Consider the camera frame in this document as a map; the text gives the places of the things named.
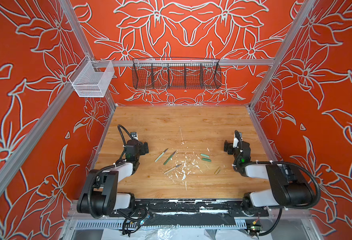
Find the beige pen cap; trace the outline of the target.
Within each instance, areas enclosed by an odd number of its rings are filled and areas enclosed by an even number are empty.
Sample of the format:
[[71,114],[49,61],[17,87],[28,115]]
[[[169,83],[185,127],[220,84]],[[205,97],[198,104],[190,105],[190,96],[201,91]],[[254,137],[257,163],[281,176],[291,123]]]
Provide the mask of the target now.
[[218,167],[217,170],[214,172],[214,174],[218,175],[220,171],[221,171],[221,167]]

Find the beige pen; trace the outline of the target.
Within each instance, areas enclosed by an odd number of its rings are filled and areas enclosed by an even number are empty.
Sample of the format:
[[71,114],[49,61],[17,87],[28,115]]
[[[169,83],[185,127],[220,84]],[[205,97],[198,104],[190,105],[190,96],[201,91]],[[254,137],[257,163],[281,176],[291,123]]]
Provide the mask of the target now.
[[174,166],[174,167],[168,169],[167,171],[164,172],[164,175],[167,175],[167,174],[171,173],[172,171],[176,170],[176,169],[179,168],[180,166],[181,166],[181,164],[176,165],[176,166]]

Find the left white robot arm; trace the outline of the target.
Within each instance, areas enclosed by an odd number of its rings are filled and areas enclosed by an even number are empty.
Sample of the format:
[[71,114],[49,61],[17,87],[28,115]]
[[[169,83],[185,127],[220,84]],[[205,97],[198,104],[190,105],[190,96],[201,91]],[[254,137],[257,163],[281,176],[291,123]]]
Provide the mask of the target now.
[[149,153],[148,143],[141,142],[136,132],[129,132],[117,125],[123,141],[123,151],[119,159],[110,166],[89,171],[79,199],[77,212],[98,219],[103,216],[121,214],[132,219],[137,209],[132,193],[119,193],[118,184],[132,176],[140,165],[140,157]]

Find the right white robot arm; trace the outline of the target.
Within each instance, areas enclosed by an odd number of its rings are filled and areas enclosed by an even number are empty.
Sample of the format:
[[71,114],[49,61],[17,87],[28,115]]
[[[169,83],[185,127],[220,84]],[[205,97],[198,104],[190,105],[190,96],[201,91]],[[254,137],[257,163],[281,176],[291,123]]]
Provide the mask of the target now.
[[267,190],[244,194],[241,209],[245,214],[254,215],[264,208],[310,209],[319,203],[321,189],[312,173],[290,162],[252,161],[251,146],[239,131],[234,132],[232,142],[225,141],[224,152],[234,157],[235,172],[269,182]]

